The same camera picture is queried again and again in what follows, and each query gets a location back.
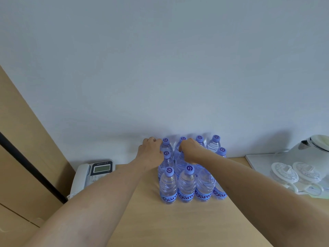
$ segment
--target white kettle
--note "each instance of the white kettle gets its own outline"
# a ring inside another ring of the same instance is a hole
[[[283,162],[290,166],[295,162],[312,165],[323,179],[329,174],[329,136],[313,135],[301,141],[285,154]]]

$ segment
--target white wall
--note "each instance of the white wall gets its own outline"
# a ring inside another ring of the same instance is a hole
[[[218,133],[228,156],[329,135],[328,0],[0,0],[0,64],[66,158]]]

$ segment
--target telephone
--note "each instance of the telephone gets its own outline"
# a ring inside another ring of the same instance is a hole
[[[68,199],[71,199],[82,191],[86,186],[97,181],[101,177],[113,172],[115,165],[112,161],[97,162],[93,164],[82,164],[75,173],[71,192]]]

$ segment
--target bottle label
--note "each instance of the bottle label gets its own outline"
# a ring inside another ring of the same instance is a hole
[[[176,199],[177,193],[175,193],[175,195],[172,195],[172,196],[165,196],[165,195],[160,193],[160,197],[165,202],[171,202],[171,201],[174,201]]]
[[[214,193],[215,196],[221,197],[223,199],[227,197],[227,194],[225,192],[218,190],[216,187],[212,192]]]
[[[183,194],[179,189],[178,189],[178,195],[181,199],[185,201],[190,201],[194,197],[194,192],[191,194]]]
[[[199,192],[198,188],[195,189],[195,195],[201,200],[208,200],[211,197],[211,194],[212,194],[212,192],[204,194],[204,193]]]

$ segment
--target desk surface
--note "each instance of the desk surface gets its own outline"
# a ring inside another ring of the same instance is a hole
[[[248,167],[245,158],[232,158]],[[329,200],[303,198],[329,212]],[[108,246],[272,246],[230,198],[161,202],[157,169],[138,184]]]

